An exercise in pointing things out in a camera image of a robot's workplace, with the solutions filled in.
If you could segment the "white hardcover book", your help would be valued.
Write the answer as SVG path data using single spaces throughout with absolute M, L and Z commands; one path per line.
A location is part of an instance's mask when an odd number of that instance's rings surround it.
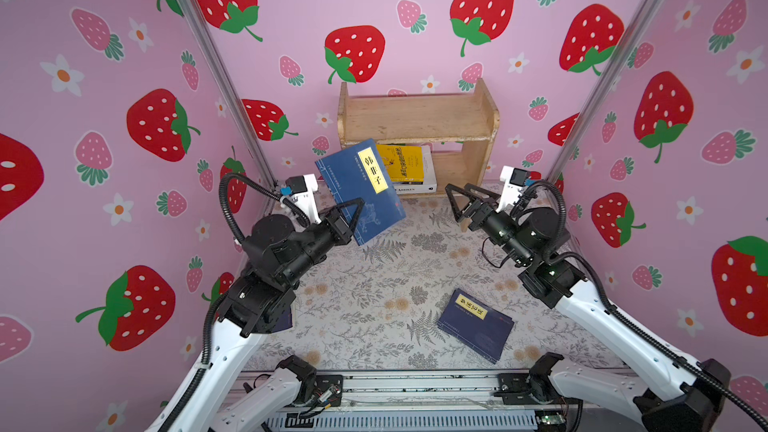
M 421 146 L 421 156 L 417 157 L 415 146 L 402 146 L 399 158 L 403 165 L 393 184 L 401 194 L 431 194 L 437 192 L 436 169 L 432 158 L 432 148 Z

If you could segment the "yellow cartoon cover book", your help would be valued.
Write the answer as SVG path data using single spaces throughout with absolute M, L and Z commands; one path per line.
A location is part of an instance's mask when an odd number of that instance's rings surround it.
M 421 184 L 425 179 L 419 146 L 378 144 L 377 151 L 393 183 Z

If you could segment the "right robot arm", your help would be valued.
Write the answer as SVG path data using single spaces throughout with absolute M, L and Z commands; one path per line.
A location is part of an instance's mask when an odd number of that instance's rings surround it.
M 556 208 L 529 208 L 537 189 L 518 195 L 510 211 L 500 195 L 467 184 L 449 184 L 447 197 L 457 221 L 467 220 L 520 268 L 524 288 L 547 307 L 577 322 L 633 371 L 621 376 L 581 366 L 547 353 L 530 369 L 530 396 L 539 403 L 580 399 L 630 418 L 648 431 L 709 431 L 728 398 L 729 371 L 714 359 L 700 362 L 663 341 L 613 304 L 592 266 L 568 241 L 566 208 L 554 191 Z

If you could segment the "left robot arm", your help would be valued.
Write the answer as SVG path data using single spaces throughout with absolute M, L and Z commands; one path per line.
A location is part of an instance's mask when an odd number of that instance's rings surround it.
M 209 307 L 200 358 L 150 430 L 257 431 L 278 410 L 309 401 L 316 370 L 292 356 L 244 398 L 224 403 L 260 342 L 290 309 L 302 276 L 334 247 L 350 243 L 363 210 L 363 200 L 353 199 L 303 230 L 285 215 L 270 215 L 239 236 L 247 267 Z

